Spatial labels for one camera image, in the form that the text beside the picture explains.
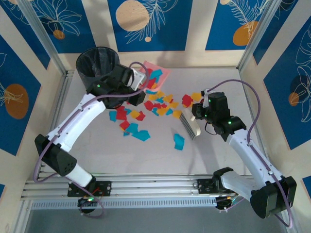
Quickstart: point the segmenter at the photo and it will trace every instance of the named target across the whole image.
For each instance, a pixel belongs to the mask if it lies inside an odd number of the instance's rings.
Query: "brush bristles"
[[[193,130],[192,130],[190,124],[188,123],[188,121],[187,121],[187,119],[185,118],[185,116],[184,116],[183,113],[180,115],[179,119],[180,119],[181,123],[183,123],[185,129],[187,130],[187,133],[188,133],[189,136],[190,136],[190,138],[193,140],[193,139],[196,137],[196,135],[195,135],[195,133],[193,132]]]

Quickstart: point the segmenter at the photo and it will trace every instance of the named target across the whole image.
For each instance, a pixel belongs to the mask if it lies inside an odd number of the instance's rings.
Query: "white brush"
[[[192,112],[189,111],[188,108],[185,108],[181,111],[179,119],[181,120],[181,123],[183,123],[183,125],[185,126],[192,140],[201,134],[200,126],[196,122],[195,116],[192,114]]]

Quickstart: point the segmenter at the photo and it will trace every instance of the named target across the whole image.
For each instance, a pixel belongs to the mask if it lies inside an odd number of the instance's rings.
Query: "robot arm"
[[[241,157],[254,180],[238,175],[233,169],[227,167],[214,173],[213,180],[218,184],[219,190],[232,190],[251,202],[257,215],[266,218],[271,214],[286,209],[285,202],[278,188],[274,175],[287,194],[289,206],[293,205],[296,182],[292,177],[285,178],[262,154],[259,148],[250,139],[247,141],[246,126],[237,116],[231,116],[224,93],[211,93],[202,91],[205,97],[203,103],[194,104],[192,113],[196,119],[204,119],[214,127],[219,134]]]
[[[49,132],[46,137],[41,134],[36,137],[35,144],[38,153],[41,154],[43,149],[56,136],[42,157],[42,161],[60,176],[65,176],[92,192],[95,188],[92,184],[96,182],[96,179],[77,164],[77,160],[69,154],[69,151],[92,120],[105,109],[115,109],[122,105],[124,101],[129,101],[130,104],[136,106],[142,103],[145,97],[144,92],[129,98],[124,98],[123,95],[134,93],[145,78],[145,74],[141,72],[117,65],[108,76],[95,81],[86,90],[86,94],[78,106],[58,127]],[[92,101],[96,97],[110,94],[120,96]]]

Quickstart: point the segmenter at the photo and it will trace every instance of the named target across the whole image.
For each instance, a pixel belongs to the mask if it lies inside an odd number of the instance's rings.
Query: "white table surface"
[[[213,87],[227,79],[240,79],[233,68],[175,68],[162,87],[166,94],[173,94],[174,101],[179,102],[177,109],[182,109],[182,97],[191,96],[193,92]],[[224,92],[228,98],[231,115],[239,116],[249,127],[252,123],[244,90],[240,83],[226,83],[216,89]],[[77,106],[85,94],[85,87],[75,71],[70,84],[60,121]],[[249,171],[236,152],[217,136],[204,131],[205,122],[198,121],[201,135],[193,141],[188,136],[179,119],[170,116],[156,116],[145,109],[144,105],[126,108],[143,111],[145,119],[137,121],[130,115],[130,123],[137,123],[139,130],[148,130],[151,138],[142,142],[132,136],[123,137],[117,122],[110,121],[109,111],[105,110],[96,117],[75,142],[70,154],[78,163],[91,173],[114,174],[212,174],[214,171],[229,166],[241,175]],[[185,138],[182,151],[174,149],[173,135]],[[256,143],[257,137],[252,132]]]

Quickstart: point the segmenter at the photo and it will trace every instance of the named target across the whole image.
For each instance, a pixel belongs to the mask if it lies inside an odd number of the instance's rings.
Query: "black trash bin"
[[[107,47],[95,47],[83,52],[76,61],[76,68],[86,89],[96,80],[109,74],[120,64],[118,54]]]

